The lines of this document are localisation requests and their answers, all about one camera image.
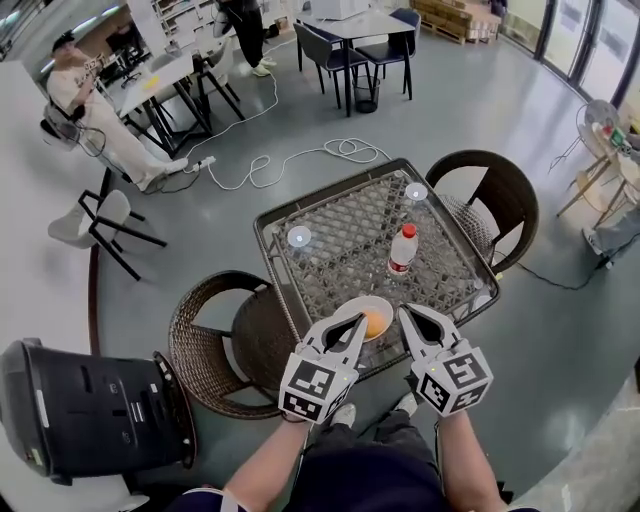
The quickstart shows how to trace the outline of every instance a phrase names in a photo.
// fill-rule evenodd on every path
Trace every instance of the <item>red bottle cap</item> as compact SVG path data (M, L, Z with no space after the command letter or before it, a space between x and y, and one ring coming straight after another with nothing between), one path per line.
M413 238L417 233L416 226L414 224L405 224L402 226L402 236L405 238Z

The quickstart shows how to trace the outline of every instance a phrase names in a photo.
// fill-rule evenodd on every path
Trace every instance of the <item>white outfit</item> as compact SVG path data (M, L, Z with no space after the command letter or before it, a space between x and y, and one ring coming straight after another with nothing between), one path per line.
M47 90L51 99L71 115L71 102L80 92L84 80L92 80L84 68L73 67L64 71L53 70L47 81ZM165 172L168 163L157 160L142 143L127 129L117 116L113 107L94 89L84 104L85 116L80 120L88 128L101 130L106 136L104 147L106 156L115 155L117 162L129 175L131 180L142 190L156 177ZM86 139L102 147L104 137L100 133L87 130Z

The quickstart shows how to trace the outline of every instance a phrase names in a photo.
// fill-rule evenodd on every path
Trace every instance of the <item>power strip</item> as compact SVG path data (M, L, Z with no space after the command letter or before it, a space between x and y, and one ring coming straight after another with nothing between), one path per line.
M216 161L216 157L211 155L205 158L204 160L200 160L197 164L193 164L191 170L187 173L190 174L192 172L198 172L203 167L209 167L213 162Z

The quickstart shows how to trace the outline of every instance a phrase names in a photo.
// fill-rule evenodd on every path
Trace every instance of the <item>white box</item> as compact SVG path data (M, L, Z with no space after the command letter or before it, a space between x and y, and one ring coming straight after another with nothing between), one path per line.
M344 20L369 9L369 0L311 0L314 18Z

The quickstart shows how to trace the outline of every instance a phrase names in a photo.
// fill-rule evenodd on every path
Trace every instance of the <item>plastic bottle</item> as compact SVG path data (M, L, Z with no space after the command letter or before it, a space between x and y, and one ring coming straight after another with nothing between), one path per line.
M417 251L417 229L414 224L405 224L391 242L389 272L396 276L406 274Z

